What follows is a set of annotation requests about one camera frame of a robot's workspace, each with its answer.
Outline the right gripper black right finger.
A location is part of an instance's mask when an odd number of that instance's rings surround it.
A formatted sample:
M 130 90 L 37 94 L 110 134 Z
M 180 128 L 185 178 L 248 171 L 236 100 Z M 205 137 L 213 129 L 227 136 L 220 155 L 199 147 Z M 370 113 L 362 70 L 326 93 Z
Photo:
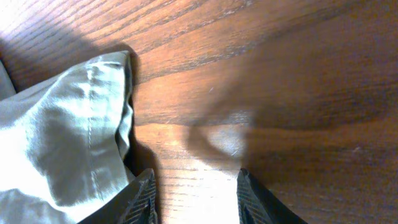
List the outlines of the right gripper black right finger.
M 240 224 L 307 224 L 246 169 L 238 174 L 237 197 Z

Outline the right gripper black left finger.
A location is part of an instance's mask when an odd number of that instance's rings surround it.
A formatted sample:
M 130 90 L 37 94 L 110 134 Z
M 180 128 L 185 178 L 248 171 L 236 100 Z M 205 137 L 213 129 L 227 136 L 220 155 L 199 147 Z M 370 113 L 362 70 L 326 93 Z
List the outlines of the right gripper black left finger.
M 156 193 L 154 171 L 146 169 L 79 224 L 157 224 Z

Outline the khaki green shorts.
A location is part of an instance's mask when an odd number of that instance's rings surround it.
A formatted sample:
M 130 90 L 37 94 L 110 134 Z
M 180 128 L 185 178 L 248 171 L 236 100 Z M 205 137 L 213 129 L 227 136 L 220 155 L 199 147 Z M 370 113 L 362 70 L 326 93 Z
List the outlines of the khaki green shorts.
M 78 223 L 129 184 L 131 92 L 120 51 L 2 100 L 2 223 Z

